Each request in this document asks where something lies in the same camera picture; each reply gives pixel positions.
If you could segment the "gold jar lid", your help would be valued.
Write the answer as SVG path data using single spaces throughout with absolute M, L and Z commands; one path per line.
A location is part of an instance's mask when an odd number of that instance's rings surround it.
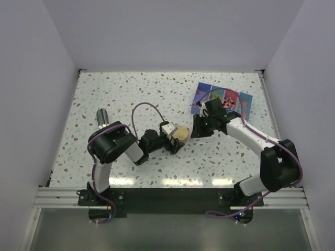
M 188 128 L 182 125 L 176 126 L 176 131 L 173 133 L 174 139 L 178 139 L 181 142 L 185 142 L 188 139 L 188 136 L 189 136 Z

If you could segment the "purple candy box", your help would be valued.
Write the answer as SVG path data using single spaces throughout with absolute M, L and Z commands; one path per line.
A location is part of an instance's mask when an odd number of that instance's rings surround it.
M 205 102 L 208 101 L 208 97 L 209 95 L 207 94 L 205 96 L 205 94 L 207 92 L 209 92 L 212 89 L 212 85 L 211 84 L 207 84 L 207 83 L 202 83 L 199 82 L 196 88 L 196 92 L 192 101 L 192 105 L 191 105 L 191 114 L 199 114 L 200 112 L 200 106 L 198 106 L 198 102 Z

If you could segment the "pink candy box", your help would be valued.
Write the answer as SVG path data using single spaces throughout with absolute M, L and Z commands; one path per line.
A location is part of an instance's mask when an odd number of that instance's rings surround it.
M 233 112 L 236 110 L 238 104 L 238 96 L 235 92 L 226 90 L 222 100 L 222 106 L 227 112 Z

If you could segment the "metal scoop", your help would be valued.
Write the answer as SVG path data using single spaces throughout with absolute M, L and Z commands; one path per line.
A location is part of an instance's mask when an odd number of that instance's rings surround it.
M 109 125 L 108 113 L 105 108 L 98 109 L 96 112 L 98 128 L 102 129 Z

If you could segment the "light blue candy box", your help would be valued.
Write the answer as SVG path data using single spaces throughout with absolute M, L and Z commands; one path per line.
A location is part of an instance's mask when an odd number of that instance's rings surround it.
M 242 115 L 245 121 L 249 121 L 253 96 L 248 93 L 240 92 L 239 97 L 241 100 L 239 98 L 237 100 L 236 112 Z

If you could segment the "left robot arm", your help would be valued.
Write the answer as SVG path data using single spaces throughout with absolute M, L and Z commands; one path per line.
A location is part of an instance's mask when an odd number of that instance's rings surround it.
M 125 154 L 135 165 L 141 165 L 149 159 L 149 154 L 164 148 L 170 154 L 176 154 L 185 143 L 173 134 L 177 127 L 170 122 L 161 122 L 160 131 L 145 131 L 138 139 L 130 132 L 128 126 L 117 121 L 94 132 L 88 138 L 87 150 L 94 161 L 88 188 L 90 199 L 96 205 L 103 205 L 108 200 L 107 190 L 111 165 Z

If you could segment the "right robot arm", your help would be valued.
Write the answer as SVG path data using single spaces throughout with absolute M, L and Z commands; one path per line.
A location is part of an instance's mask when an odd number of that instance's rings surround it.
M 266 135 L 248 124 L 241 114 L 227 111 L 218 98 L 196 105 L 200 112 L 193 116 L 192 139 L 210 137 L 218 131 L 243 143 L 260 158 L 259 174 L 234 185 L 236 204 L 246 205 L 256 193 L 277 192 L 301 181 L 303 171 L 292 141 Z

